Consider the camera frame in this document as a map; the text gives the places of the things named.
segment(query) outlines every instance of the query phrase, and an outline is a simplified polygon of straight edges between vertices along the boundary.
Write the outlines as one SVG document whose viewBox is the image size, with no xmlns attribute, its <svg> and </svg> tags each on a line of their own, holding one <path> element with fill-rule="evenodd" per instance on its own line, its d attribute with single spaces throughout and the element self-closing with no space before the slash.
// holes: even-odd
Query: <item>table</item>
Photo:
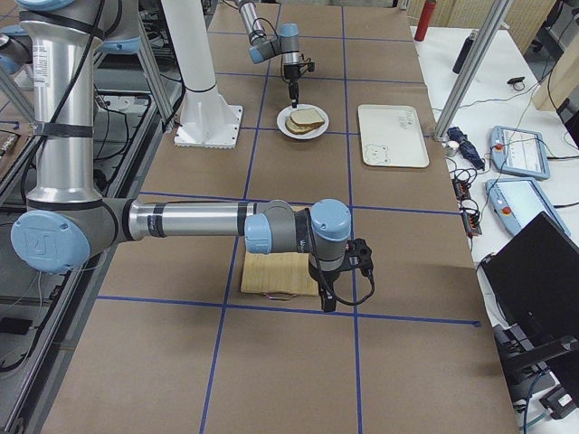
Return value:
<svg viewBox="0 0 579 434">
<path fill-rule="evenodd" d="M 452 72 L 452 65 L 460 51 L 464 40 L 469 36 L 469 29 L 430 28 L 424 42 L 416 42 L 424 81 L 428 86 L 429 98 L 434 107 L 434 116 L 437 117 L 444 102 L 451 92 L 457 75 Z M 513 77 L 526 77 L 528 93 L 516 92 L 507 85 L 507 80 Z M 484 156 L 489 151 L 489 133 L 496 126 L 516 127 L 520 123 L 521 129 L 539 131 L 549 148 L 556 156 L 579 155 L 576 147 L 564 142 L 566 129 L 555 112 L 539 111 L 529 101 L 537 81 L 533 72 L 520 54 L 517 46 L 507 31 L 499 31 L 489 51 L 480 65 L 479 71 L 470 86 L 461 105 L 482 99 L 508 99 L 519 94 L 509 101 L 490 101 L 478 103 L 469 108 L 461 108 L 455 119 L 454 127 L 469 136 L 469 140 Z M 568 135 L 567 140 L 573 143 Z M 470 163 L 460 155 L 453 158 L 459 167 L 471 167 Z M 576 187 L 579 182 L 579 160 L 549 161 L 551 177 L 540 183 L 552 204 L 575 203 L 579 200 L 579 191 Z M 470 193 L 482 208 L 486 202 L 484 184 L 488 179 L 495 179 L 499 175 L 496 167 L 492 166 L 488 173 L 481 174 L 470 188 Z M 571 239 L 579 243 L 579 207 L 558 210 L 561 218 L 571 232 Z M 499 251 L 512 238 L 502 226 L 502 223 L 492 211 L 490 204 L 483 213 L 481 222 L 482 235 L 473 239 L 472 259 L 478 263 L 491 252 Z M 496 308 L 496 301 L 484 273 L 479 272 L 479 283 L 485 296 L 485 302 L 492 325 L 504 324 Z M 543 407 L 533 399 L 529 420 L 542 412 Z M 534 432 L 566 433 L 579 430 L 579 411 L 575 411 L 564 420 L 550 420 L 534 427 Z"/>
<path fill-rule="evenodd" d="M 119 246 L 44 433 L 515 433 L 508 392 L 439 144 L 426 169 L 364 166 L 356 108 L 433 116 L 404 12 L 259 5 L 297 22 L 317 71 L 301 99 L 328 132 L 283 136 L 279 60 L 252 65 L 233 9 L 210 27 L 218 86 L 244 115 L 237 147 L 160 144 L 141 198 L 311 204 L 335 197 L 374 250 L 375 296 L 322 315 L 319 300 L 239 292 L 243 242 L 197 237 Z M 356 297 L 364 280 L 343 275 Z"/>
</svg>

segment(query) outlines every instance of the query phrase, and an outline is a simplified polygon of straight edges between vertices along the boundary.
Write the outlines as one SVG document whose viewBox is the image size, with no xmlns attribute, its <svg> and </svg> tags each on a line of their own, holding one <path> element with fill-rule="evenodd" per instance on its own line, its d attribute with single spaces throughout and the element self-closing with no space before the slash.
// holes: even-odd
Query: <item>black screen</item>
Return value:
<svg viewBox="0 0 579 434">
<path fill-rule="evenodd" d="M 534 346 L 579 339 L 579 249 L 544 212 L 482 268 L 507 321 Z M 579 404 L 579 352 L 546 363 Z"/>
</svg>

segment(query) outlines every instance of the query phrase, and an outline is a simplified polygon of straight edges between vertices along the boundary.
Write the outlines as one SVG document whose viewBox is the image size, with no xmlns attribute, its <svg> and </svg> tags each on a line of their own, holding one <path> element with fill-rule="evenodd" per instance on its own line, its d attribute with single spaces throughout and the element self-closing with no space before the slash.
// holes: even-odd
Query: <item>white cutting board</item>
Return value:
<svg viewBox="0 0 579 434">
<path fill-rule="evenodd" d="M 430 163 L 414 107 L 362 104 L 358 119 L 367 165 L 426 167 Z"/>
</svg>

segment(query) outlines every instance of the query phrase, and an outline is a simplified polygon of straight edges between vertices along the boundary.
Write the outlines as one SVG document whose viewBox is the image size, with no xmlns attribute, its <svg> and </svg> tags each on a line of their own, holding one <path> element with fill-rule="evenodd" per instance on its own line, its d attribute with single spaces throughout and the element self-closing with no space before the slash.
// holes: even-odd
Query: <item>brown table surface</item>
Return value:
<svg viewBox="0 0 579 434">
<path fill-rule="evenodd" d="M 424 133 L 434 121 L 405 14 L 258 10 L 299 24 L 317 64 L 301 101 L 329 114 L 328 132 L 299 142 L 277 130 L 280 60 L 252 65 L 241 20 L 220 5 L 210 42 L 221 93 L 244 106 L 237 147 L 164 137 L 141 198 L 335 197 L 374 249 L 375 296 L 323 315 L 316 297 L 243 295 L 234 238 L 122 245 L 43 432 L 516 433 L 440 145 L 426 139 L 425 169 L 361 161 L 357 105 L 412 105 Z M 367 290 L 348 274 L 337 283 L 343 297 Z"/>
</svg>

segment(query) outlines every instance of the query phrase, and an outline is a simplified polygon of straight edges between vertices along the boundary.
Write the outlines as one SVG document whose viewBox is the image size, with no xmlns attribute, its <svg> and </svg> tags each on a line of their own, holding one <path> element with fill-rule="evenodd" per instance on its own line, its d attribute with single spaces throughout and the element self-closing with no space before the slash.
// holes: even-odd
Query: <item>red cylinder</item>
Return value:
<svg viewBox="0 0 579 434">
<path fill-rule="evenodd" d="M 414 36 L 415 41 L 424 41 L 424 36 L 426 36 L 428 24 L 431 22 L 435 7 L 436 0 L 426 0 L 424 2 L 424 7 L 422 8 L 422 13 L 420 14 L 420 20 L 418 21 L 418 28 L 416 29 L 416 35 Z"/>
</svg>

